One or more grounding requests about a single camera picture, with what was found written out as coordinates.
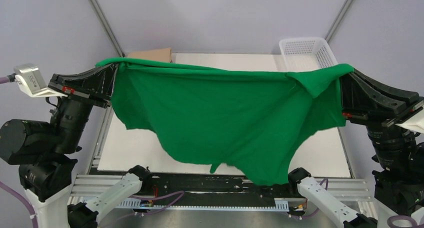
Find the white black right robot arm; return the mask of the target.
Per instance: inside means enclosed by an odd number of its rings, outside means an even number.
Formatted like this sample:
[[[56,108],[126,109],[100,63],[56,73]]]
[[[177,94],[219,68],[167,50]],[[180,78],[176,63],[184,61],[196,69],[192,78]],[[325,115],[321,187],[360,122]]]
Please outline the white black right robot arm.
[[[375,150],[374,200],[377,218],[357,212],[335,198],[304,168],[285,183],[292,197],[312,202],[339,228],[421,228],[424,225],[424,99],[391,87],[358,70],[340,78],[342,115],[366,127]]]

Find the green t shirt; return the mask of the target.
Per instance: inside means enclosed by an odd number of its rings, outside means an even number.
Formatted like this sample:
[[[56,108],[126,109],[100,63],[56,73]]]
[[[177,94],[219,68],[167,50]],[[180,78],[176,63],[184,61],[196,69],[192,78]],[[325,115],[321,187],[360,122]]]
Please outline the green t shirt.
[[[343,127],[337,64],[305,72],[241,71],[113,57],[111,106],[128,130],[149,130],[174,160],[226,164],[258,186],[286,184],[290,162],[315,133]]]

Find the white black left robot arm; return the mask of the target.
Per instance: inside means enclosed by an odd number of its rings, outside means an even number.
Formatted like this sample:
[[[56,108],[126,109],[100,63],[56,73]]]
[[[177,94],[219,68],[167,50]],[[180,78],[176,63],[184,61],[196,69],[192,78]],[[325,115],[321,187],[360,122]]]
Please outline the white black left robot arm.
[[[16,82],[32,98],[57,98],[50,121],[11,119],[0,129],[0,157],[18,166],[34,227],[95,228],[123,200],[152,191],[152,173],[136,165],[97,197],[68,203],[77,163],[69,155],[81,150],[79,141],[93,107],[110,105],[118,68],[104,64],[79,74],[54,74],[45,82],[39,68],[28,63],[1,79]]]

